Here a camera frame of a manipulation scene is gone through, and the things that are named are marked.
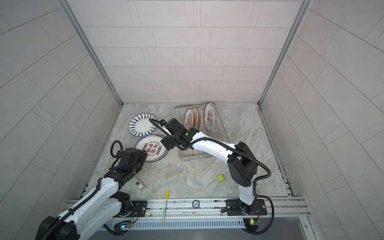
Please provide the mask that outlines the orange sunburst plate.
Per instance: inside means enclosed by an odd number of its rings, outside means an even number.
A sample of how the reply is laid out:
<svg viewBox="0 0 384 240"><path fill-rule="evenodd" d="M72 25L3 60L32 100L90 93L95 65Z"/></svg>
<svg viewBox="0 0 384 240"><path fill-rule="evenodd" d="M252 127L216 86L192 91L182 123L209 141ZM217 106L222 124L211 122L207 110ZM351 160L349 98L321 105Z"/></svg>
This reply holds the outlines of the orange sunburst plate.
<svg viewBox="0 0 384 240"><path fill-rule="evenodd" d="M184 127L188 130L193 127L194 116L191 108L188 108L185 114Z"/></svg>
<svg viewBox="0 0 384 240"><path fill-rule="evenodd" d="M195 107L192 108L193 112L193 128L197 129L197 123L198 123L198 111Z"/></svg>

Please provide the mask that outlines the red text white plate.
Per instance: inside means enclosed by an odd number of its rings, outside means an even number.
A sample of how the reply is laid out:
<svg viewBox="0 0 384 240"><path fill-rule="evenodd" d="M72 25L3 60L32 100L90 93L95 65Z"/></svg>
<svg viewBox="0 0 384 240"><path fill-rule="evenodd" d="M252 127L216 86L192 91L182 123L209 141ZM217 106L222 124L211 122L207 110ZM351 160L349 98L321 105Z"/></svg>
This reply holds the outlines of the red text white plate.
<svg viewBox="0 0 384 240"><path fill-rule="evenodd" d="M161 140L164 137L161 135L148 135L140 139L135 148L147 152L146 162L154 163L164 158L168 150L164 147Z"/></svg>

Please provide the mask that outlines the black striped white plate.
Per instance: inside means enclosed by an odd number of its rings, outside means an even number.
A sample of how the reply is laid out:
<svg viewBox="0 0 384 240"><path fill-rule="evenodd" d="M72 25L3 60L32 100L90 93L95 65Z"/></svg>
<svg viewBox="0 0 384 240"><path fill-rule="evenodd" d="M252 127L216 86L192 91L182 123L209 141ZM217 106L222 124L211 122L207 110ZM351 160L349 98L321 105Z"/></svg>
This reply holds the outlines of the black striped white plate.
<svg viewBox="0 0 384 240"><path fill-rule="evenodd" d="M135 116L128 125L130 134L136 137L145 137L151 134L155 129L155 125L150 122L150 119L156 119L152 114L140 114Z"/></svg>

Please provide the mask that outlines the rearmost white plate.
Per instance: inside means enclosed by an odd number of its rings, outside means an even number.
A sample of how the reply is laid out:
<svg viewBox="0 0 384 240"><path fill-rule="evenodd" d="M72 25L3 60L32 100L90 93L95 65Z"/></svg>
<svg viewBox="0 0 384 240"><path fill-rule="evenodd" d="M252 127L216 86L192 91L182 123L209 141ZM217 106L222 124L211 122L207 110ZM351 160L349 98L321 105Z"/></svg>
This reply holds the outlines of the rearmost white plate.
<svg viewBox="0 0 384 240"><path fill-rule="evenodd" d="M204 126L207 132L210 132L215 123L215 111L213 104L208 102L204 108Z"/></svg>

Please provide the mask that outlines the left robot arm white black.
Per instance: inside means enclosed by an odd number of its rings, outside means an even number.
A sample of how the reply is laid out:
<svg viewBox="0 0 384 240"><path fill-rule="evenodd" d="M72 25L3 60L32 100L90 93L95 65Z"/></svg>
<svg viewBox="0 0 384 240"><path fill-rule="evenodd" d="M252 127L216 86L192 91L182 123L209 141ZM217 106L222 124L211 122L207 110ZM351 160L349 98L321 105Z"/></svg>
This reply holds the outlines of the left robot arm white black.
<svg viewBox="0 0 384 240"><path fill-rule="evenodd" d="M112 217L125 217L138 211L132 206L131 196L121 188L141 171L148 153L127 148L118 151L109 171L85 197L57 217L42 221L37 240L87 240Z"/></svg>

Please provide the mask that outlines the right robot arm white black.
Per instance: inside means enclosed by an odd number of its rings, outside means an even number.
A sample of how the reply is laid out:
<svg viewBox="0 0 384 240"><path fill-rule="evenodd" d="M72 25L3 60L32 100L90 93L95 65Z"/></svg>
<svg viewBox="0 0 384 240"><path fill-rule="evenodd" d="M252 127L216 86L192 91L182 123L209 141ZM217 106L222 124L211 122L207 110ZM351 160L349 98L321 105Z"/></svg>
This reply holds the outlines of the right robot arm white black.
<svg viewBox="0 0 384 240"><path fill-rule="evenodd" d="M228 165L230 176L239 185L238 212L252 215L256 212L259 164L243 142L237 145L225 143L205 135L195 128L186 129L176 119L157 121L151 123L166 134L161 140L167 150L177 147L181 151L193 149L208 153Z"/></svg>

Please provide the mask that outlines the black silver remote tool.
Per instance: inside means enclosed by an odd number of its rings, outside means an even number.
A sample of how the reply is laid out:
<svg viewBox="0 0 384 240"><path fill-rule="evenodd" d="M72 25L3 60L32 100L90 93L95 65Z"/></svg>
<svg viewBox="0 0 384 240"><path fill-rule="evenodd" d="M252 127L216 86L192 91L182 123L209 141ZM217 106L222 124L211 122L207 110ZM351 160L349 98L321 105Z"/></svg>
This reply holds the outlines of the black silver remote tool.
<svg viewBox="0 0 384 240"><path fill-rule="evenodd" d="M143 192L146 189L146 187L138 179L135 179L134 182L141 192Z"/></svg>

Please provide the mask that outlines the yellow white pen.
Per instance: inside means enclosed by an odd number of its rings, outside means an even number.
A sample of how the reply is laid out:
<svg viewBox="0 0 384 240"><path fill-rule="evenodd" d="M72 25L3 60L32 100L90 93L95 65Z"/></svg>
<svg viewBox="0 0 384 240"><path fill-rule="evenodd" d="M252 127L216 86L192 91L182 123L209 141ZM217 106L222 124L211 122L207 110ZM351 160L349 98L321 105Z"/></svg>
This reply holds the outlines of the yellow white pen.
<svg viewBox="0 0 384 240"><path fill-rule="evenodd" d="M170 191L167 190L167 191L166 191L166 195L165 195L165 202L164 202L164 209L163 209L162 223L165 223L165 219L166 219L166 211L167 211L167 204L168 204L168 199L169 199L169 193L170 193Z"/></svg>

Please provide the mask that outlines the green cube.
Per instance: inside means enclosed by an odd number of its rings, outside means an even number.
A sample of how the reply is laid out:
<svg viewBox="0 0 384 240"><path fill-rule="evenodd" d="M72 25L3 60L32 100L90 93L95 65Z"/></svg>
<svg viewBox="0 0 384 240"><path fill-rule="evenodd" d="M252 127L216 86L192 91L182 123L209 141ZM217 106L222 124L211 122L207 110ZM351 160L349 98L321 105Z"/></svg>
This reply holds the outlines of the green cube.
<svg viewBox="0 0 384 240"><path fill-rule="evenodd" d="M223 176L223 175L218 175L218 176L217 176L217 181L218 181L219 183L223 182L223 181L224 181L224 176Z"/></svg>

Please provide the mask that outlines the left circuit board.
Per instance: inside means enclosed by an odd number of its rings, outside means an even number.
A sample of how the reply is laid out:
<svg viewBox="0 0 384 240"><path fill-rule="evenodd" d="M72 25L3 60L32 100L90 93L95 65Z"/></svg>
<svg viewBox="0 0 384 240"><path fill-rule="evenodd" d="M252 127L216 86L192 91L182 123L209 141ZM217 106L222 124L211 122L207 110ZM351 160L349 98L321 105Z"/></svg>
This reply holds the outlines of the left circuit board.
<svg viewBox="0 0 384 240"><path fill-rule="evenodd" d="M122 221L122 222L115 224L114 231L123 235L126 232L128 232L131 227L132 227L131 221Z"/></svg>

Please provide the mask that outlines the circuit board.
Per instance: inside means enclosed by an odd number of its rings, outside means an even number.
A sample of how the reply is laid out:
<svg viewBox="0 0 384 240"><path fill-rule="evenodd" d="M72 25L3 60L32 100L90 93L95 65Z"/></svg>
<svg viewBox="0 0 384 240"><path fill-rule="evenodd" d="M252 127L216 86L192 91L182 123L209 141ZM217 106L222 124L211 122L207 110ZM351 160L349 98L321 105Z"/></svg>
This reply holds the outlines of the circuit board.
<svg viewBox="0 0 384 240"><path fill-rule="evenodd" d="M123 235L126 232L128 232L131 227L132 227L131 221L122 221L122 222L115 224L114 231Z"/></svg>
<svg viewBox="0 0 384 240"><path fill-rule="evenodd" d="M245 231L255 234L261 225L259 219L243 219Z"/></svg>

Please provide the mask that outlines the right circuit board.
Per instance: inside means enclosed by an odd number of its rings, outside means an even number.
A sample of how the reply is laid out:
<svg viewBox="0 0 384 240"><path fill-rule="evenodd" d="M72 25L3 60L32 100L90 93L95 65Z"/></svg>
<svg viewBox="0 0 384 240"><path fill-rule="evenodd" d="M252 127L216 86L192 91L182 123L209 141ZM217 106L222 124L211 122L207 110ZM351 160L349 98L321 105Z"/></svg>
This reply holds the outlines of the right circuit board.
<svg viewBox="0 0 384 240"><path fill-rule="evenodd" d="M261 225L259 219L243 219L245 231L255 234Z"/></svg>

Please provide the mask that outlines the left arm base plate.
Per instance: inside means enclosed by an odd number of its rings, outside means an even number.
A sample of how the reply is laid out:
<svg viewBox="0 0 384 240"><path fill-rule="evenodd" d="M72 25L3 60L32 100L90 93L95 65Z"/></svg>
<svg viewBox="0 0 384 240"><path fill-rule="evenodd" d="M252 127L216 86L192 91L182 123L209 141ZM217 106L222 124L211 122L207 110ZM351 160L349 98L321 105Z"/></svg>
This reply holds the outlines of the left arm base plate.
<svg viewBox="0 0 384 240"><path fill-rule="evenodd" d="M126 201L122 203L122 208L117 214L122 218L141 218L146 214L147 201Z"/></svg>

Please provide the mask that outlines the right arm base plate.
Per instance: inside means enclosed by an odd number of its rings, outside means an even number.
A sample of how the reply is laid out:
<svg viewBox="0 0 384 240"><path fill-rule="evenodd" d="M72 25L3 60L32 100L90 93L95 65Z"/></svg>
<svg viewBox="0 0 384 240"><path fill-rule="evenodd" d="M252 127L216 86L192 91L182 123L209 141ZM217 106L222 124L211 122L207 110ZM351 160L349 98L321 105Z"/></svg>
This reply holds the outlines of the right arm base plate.
<svg viewBox="0 0 384 240"><path fill-rule="evenodd" d="M255 199L251 205L247 205L239 199L226 200L226 208L222 209L228 216L265 216L268 214L265 201Z"/></svg>

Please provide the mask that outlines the aluminium mounting rail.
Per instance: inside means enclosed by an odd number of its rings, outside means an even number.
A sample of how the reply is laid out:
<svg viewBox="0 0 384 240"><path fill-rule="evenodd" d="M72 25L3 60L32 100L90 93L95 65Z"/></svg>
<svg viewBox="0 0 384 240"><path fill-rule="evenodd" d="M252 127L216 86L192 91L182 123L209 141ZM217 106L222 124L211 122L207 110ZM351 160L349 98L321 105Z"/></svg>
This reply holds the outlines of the aluminium mounting rail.
<svg viewBox="0 0 384 240"><path fill-rule="evenodd" d="M205 199L168 199L166 222L173 219L259 219L265 220L271 216L277 218L289 217L309 217L310 211L302 197L272 197L270 201L265 201L268 214L265 216L228 216L227 212L222 209L226 208L226 200L235 198L205 198ZM147 201L147 209L144 217L141 218L122 218L112 217L117 220L128 221L144 221L158 220L162 221L165 199L147 199L147 200L132 200L132 201Z"/></svg>

